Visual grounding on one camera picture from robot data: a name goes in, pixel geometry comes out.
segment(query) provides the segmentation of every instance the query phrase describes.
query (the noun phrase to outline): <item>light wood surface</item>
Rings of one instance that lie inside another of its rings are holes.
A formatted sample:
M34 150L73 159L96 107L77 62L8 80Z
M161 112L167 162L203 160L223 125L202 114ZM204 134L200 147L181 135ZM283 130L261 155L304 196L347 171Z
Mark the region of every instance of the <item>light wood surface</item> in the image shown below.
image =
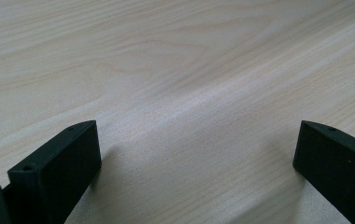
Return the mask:
M303 119L355 136L355 1L0 1L0 184L88 119L66 223L348 223L291 162Z

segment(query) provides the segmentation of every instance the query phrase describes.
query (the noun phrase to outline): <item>wood grain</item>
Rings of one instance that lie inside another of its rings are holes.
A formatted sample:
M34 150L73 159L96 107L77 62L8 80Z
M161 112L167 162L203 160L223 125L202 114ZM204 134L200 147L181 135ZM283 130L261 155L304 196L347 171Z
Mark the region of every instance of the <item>wood grain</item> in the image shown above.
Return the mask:
M303 119L355 136L355 1L0 1L0 184L87 119L66 223L348 223L291 161Z

